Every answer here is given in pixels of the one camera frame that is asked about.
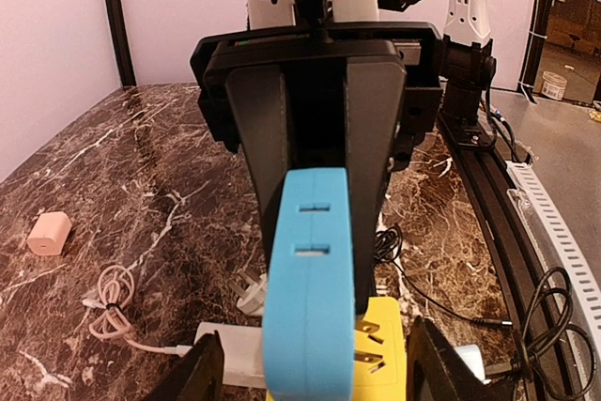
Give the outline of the blue square socket adapter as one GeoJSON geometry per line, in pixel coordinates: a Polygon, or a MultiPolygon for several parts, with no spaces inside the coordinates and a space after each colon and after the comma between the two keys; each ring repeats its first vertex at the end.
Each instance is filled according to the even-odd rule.
{"type": "Polygon", "coordinates": [[[286,174],[262,319],[264,379],[275,400],[348,400],[355,295],[347,171],[286,174]]]}

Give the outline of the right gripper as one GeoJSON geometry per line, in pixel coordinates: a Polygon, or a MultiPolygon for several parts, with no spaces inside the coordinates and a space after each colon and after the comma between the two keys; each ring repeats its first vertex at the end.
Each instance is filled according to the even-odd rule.
{"type": "Polygon", "coordinates": [[[234,68],[315,59],[318,36],[341,46],[354,42],[357,49],[369,41],[388,41],[399,55],[347,61],[346,161],[355,314],[362,316],[370,296],[374,237],[391,152],[392,169],[406,169],[414,148],[433,129],[441,103],[443,42],[438,31],[430,23],[401,22],[247,30],[201,39],[190,64],[212,138],[233,154],[243,147],[269,265],[289,163],[285,77],[278,67],[234,68]]]}

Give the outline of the pink charger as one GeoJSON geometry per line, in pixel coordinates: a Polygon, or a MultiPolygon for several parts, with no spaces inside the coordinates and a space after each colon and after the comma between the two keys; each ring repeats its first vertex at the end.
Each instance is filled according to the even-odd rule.
{"type": "Polygon", "coordinates": [[[42,213],[26,240],[27,246],[36,255],[61,255],[71,228],[71,220],[65,212],[42,213]]]}

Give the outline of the yellow cube socket adapter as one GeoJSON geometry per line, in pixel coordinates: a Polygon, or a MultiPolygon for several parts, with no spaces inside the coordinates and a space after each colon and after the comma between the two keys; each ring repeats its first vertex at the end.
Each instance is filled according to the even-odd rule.
{"type": "Polygon", "coordinates": [[[269,300],[262,321],[268,400],[404,400],[405,336],[391,297],[369,300],[351,328],[350,303],[269,300]]]}

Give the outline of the white usb charger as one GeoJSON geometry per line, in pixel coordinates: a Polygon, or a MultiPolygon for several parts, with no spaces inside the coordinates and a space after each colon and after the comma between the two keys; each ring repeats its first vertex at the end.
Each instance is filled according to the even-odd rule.
{"type": "Polygon", "coordinates": [[[265,389],[260,327],[201,322],[194,341],[217,332],[224,353],[223,384],[265,389]]]}

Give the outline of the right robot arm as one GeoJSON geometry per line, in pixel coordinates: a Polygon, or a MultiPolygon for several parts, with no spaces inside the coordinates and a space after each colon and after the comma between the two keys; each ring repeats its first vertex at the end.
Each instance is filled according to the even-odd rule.
{"type": "Polygon", "coordinates": [[[444,27],[383,22],[421,0],[248,0],[244,32],[191,57],[213,138],[254,185],[266,314],[366,311],[392,173],[440,107],[471,122],[496,69],[487,0],[448,0],[444,27]]]}

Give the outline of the light blue charger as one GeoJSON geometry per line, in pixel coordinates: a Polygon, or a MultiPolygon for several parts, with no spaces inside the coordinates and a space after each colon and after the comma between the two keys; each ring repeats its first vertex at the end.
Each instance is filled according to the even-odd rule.
{"type": "Polygon", "coordinates": [[[470,371],[482,382],[485,381],[485,365],[481,350],[476,345],[456,347],[455,352],[470,371]]]}

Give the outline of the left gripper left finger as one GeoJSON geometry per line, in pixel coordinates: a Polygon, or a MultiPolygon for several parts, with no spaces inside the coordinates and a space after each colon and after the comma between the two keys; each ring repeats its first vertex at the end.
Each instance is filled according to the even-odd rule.
{"type": "Polygon", "coordinates": [[[217,331],[205,333],[149,394],[156,401],[222,399],[224,351],[217,331]]]}

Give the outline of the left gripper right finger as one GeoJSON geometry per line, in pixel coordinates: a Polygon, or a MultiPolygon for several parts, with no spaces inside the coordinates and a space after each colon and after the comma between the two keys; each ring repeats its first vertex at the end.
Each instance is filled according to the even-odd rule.
{"type": "Polygon", "coordinates": [[[429,319],[414,320],[408,337],[407,400],[485,400],[479,380],[429,319]]]}

